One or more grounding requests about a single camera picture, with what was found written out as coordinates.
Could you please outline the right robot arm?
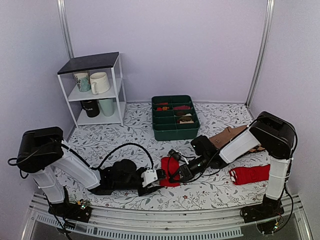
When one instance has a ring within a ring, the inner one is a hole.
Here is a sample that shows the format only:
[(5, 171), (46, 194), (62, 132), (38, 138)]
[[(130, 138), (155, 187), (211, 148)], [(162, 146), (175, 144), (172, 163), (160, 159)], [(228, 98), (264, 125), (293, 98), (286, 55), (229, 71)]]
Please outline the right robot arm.
[(191, 145), (197, 157), (175, 172), (168, 171), (170, 183), (192, 182), (208, 167), (223, 169), (245, 155), (265, 151), (270, 162), (265, 192), (268, 200), (259, 206), (258, 213), (262, 218), (269, 218), (278, 210), (276, 201), (282, 196), (298, 145), (297, 132), (291, 123), (263, 111), (249, 125), (228, 127), (210, 138), (200, 135)]

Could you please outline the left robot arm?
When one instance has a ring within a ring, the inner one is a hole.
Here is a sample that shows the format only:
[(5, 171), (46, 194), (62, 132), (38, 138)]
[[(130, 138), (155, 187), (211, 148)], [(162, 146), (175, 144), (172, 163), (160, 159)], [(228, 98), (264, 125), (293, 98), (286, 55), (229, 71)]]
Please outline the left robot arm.
[(57, 126), (26, 131), (15, 166), (32, 176), (63, 217), (70, 217), (75, 210), (54, 168), (64, 171), (96, 196), (108, 196), (117, 190), (136, 190), (139, 196), (144, 196), (160, 189), (161, 186), (152, 184), (166, 177), (163, 169), (138, 168), (129, 159), (116, 161), (111, 167), (92, 167), (69, 147), (63, 130)]

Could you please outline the red and cream sock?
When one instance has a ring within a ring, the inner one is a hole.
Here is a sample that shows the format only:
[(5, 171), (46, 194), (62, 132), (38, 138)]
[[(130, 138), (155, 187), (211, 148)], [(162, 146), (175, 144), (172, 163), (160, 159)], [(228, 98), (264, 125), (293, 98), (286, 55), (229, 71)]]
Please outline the red and cream sock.
[(173, 174), (179, 169), (179, 162), (174, 159), (173, 157), (163, 157), (161, 159), (161, 169), (165, 171), (166, 178), (159, 181), (159, 185), (162, 187), (179, 187), (179, 182), (169, 182), (170, 176), (173, 176)]

